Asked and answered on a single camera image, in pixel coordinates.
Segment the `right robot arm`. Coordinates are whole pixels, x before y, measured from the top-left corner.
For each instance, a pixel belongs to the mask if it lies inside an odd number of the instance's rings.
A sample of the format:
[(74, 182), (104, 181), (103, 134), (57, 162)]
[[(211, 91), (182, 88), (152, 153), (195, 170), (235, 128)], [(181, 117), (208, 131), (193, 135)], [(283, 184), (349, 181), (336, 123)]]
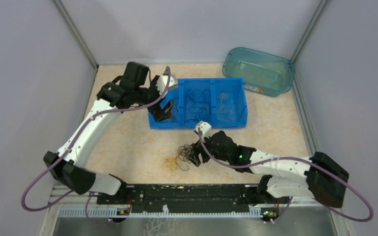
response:
[(281, 197), (308, 197), (328, 207), (343, 206), (349, 174), (323, 152), (284, 157), (238, 145), (223, 131), (212, 134), (197, 128), (195, 133), (203, 161), (213, 159), (241, 173), (262, 175), (257, 195), (264, 203)]

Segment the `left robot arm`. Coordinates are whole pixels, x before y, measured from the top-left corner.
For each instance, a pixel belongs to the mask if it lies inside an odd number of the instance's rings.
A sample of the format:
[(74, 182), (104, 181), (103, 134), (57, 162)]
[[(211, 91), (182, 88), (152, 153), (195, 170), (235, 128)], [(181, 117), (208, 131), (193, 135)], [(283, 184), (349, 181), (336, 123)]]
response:
[(144, 87), (150, 73), (148, 66), (129, 62), (123, 75), (102, 86), (84, 121), (74, 134), (56, 152), (48, 151), (43, 160), (51, 176), (73, 192), (107, 194), (115, 203), (128, 197), (126, 182), (111, 175), (89, 171), (85, 168), (89, 157), (114, 121), (124, 112), (147, 109), (156, 121), (172, 118), (174, 103), (161, 106), (168, 91), (177, 87), (177, 79), (167, 66), (162, 75), (156, 75)]

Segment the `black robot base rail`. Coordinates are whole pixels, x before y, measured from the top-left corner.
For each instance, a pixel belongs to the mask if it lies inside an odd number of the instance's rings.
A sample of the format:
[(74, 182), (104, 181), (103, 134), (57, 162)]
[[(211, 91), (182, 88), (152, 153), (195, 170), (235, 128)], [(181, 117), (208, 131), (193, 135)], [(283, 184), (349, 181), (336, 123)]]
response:
[(132, 213), (247, 213), (260, 204), (286, 204), (257, 184), (132, 184), (118, 196), (99, 193), (99, 205), (126, 205)]

